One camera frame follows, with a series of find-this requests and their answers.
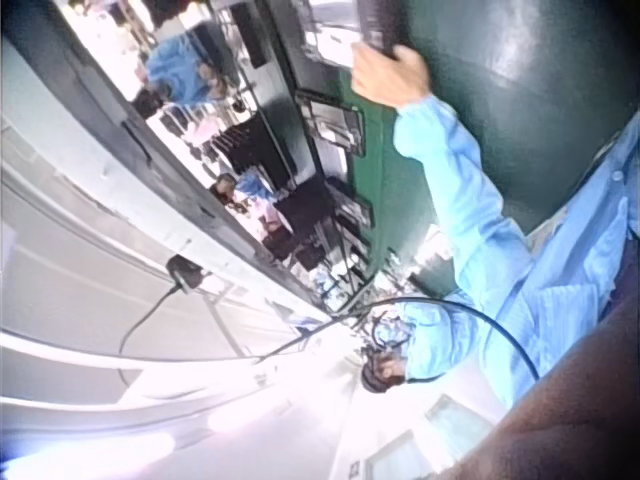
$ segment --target cable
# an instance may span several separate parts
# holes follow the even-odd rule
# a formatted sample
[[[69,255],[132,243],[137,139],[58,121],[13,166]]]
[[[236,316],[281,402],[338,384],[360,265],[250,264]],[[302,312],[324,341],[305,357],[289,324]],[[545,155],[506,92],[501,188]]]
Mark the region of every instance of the cable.
[[[518,341],[502,326],[500,325],[498,322],[496,322],[495,320],[493,320],[491,317],[489,317],[488,315],[469,307],[468,305],[464,305],[462,303],[458,303],[458,302],[452,302],[450,300],[438,300],[435,298],[426,298],[426,297],[395,297],[395,298],[388,298],[386,300],[379,300],[377,302],[373,302],[370,303],[368,305],[365,305],[363,307],[360,307],[356,310],[354,310],[353,312],[350,312],[348,315],[341,315],[338,316],[336,318],[334,318],[333,320],[331,320],[330,322],[325,323],[324,325],[316,328],[315,330],[302,335],[284,345],[282,345],[281,347],[275,349],[273,352],[268,353],[264,356],[262,356],[259,360],[258,363],[265,361],[266,359],[273,357],[274,355],[279,354],[280,352],[287,350],[288,348],[291,348],[293,345],[296,345],[297,343],[306,340],[314,335],[317,335],[318,333],[326,330],[327,328],[331,327],[332,325],[336,325],[338,323],[341,323],[342,321],[344,321],[346,318],[352,317],[354,315],[359,315],[362,314],[364,312],[369,311],[372,308],[375,307],[380,307],[382,305],[393,305],[396,303],[426,303],[426,304],[430,304],[430,305],[438,305],[438,306],[443,306],[443,307],[454,307],[457,308],[459,310],[462,310],[466,313],[469,313],[471,315],[473,315],[476,318],[479,318],[480,320],[482,320],[483,322],[487,323],[491,328],[493,328],[494,330],[496,330],[500,335],[502,335],[505,340],[507,340],[511,346],[513,348],[516,349],[516,351],[518,352],[518,354],[520,355],[520,357],[522,358],[522,360],[524,361],[524,363],[527,365],[527,368],[529,369],[529,372],[531,373],[531,376],[533,377],[533,379],[535,381],[538,381],[540,379],[540,375],[538,374],[538,370],[536,369],[536,366],[533,364],[533,362],[531,361],[531,358],[529,357],[529,355],[527,354],[526,350],[522,347],[522,345],[520,345],[520,343],[518,343]]]
[[[179,292],[180,290],[181,290],[181,288],[180,288],[180,285],[178,285],[178,284],[176,284],[173,287],[171,287],[169,289],[169,291],[167,293],[165,293],[162,297],[160,297],[160,299],[155,303],[155,305],[153,307],[151,307],[151,309],[127,331],[127,333],[124,335],[124,337],[122,337],[122,340],[120,341],[120,348],[118,349],[118,356],[122,356],[122,352],[124,351],[124,347],[127,344],[127,341],[129,340],[131,335],[133,335],[135,333],[135,331],[138,330],[138,328],[140,328],[147,320],[149,320],[149,318],[151,318],[151,315],[153,315],[156,312],[156,310],[158,310],[158,308],[160,308],[160,305],[162,305],[167,298],[169,298],[174,293]],[[118,375],[120,376],[120,380],[122,380],[122,383],[124,383],[127,388],[130,388],[131,384],[127,380],[127,377],[124,376],[124,372],[122,371],[121,368],[118,369]],[[199,388],[197,390],[192,390],[192,391],[180,393],[178,395],[172,395],[170,397],[149,397],[149,396],[145,396],[145,398],[149,398],[151,400],[177,400],[179,398],[183,398],[183,397],[186,397],[188,395],[192,395],[194,393],[201,392],[203,390],[205,390],[205,389],[204,388]]]

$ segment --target blue shirt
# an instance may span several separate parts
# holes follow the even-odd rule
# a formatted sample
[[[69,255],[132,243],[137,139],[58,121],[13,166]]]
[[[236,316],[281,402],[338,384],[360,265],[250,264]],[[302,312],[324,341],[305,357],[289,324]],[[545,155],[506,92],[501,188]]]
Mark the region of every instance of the blue shirt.
[[[160,42],[149,55],[145,67],[152,86],[169,86],[173,103],[195,106],[209,101],[210,87],[198,75],[201,63],[188,36],[183,34]]]
[[[460,292],[449,299],[496,319],[546,374],[596,325],[614,288],[628,229],[638,231],[640,114],[569,201],[562,225],[534,258],[518,225],[502,216],[502,197],[455,112],[431,95],[398,113],[395,146],[422,163],[453,247]],[[405,305],[403,316],[416,325],[407,349],[408,378],[445,373],[477,352],[507,407],[533,386],[514,348],[474,317],[416,304]]]

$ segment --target workstation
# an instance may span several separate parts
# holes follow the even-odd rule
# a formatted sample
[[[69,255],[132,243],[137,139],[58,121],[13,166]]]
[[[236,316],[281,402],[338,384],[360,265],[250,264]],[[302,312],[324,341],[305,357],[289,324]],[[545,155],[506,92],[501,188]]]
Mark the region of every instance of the workstation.
[[[239,359],[277,370],[292,353],[347,352],[367,408],[342,417],[329,478],[391,478],[365,463],[409,430],[430,466],[407,472],[451,467],[626,305],[640,102],[629,2],[212,0],[149,18],[164,2],[105,3],[12,6],[6,116],[171,253],[173,293],[205,295],[219,277],[216,302],[236,285],[276,312],[280,346],[256,334]],[[105,54],[113,32],[126,40]],[[70,113],[74,154],[22,108],[29,92]],[[260,389],[277,385],[260,372]],[[421,420],[364,428],[378,397]],[[442,420],[454,411],[457,430]]]

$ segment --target green panel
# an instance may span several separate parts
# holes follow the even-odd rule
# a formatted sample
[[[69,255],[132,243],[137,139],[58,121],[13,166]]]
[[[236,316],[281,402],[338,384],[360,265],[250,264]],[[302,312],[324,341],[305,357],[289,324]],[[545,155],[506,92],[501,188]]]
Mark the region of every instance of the green panel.
[[[505,214],[535,228],[574,192],[599,148],[640,99],[636,42],[610,4],[568,0],[409,0],[410,44],[427,59],[433,90],[478,139]],[[367,156],[355,186],[376,216],[374,264],[387,248],[410,257],[435,216],[420,166],[393,149],[392,111],[355,98],[365,114]],[[452,267],[420,275],[444,294]]]

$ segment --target person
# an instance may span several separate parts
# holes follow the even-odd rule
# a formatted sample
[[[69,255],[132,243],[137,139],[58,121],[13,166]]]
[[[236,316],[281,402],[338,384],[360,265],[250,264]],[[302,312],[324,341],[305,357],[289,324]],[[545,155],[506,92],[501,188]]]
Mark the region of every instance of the person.
[[[223,75],[200,57],[186,33],[160,42],[144,66],[145,85],[133,100],[144,118],[168,102],[197,106],[227,94]]]
[[[460,290],[449,299],[495,319],[544,376],[615,306],[611,297],[621,262],[637,243],[640,114],[600,157],[566,205],[561,225],[534,255],[518,225],[502,216],[503,200],[482,171],[478,143],[432,93],[422,57],[403,46],[394,53],[397,60],[356,45],[352,87],[397,110],[395,147],[423,166],[440,227],[453,247]],[[415,331],[402,355],[373,356],[365,364],[365,388],[380,393],[412,379],[436,378],[472,354],[479,355],[507,408],[534,385],[514,347],[473,316],[420,304],[398,310]]]
[[[218,176],[209,190],[223,204],[233,201],[236,190],[252,200],[260,199],[271,203],[274,199],[273,193],[265,187],[253,169],[246,171],[238,180],[230,173],[223,173]]]

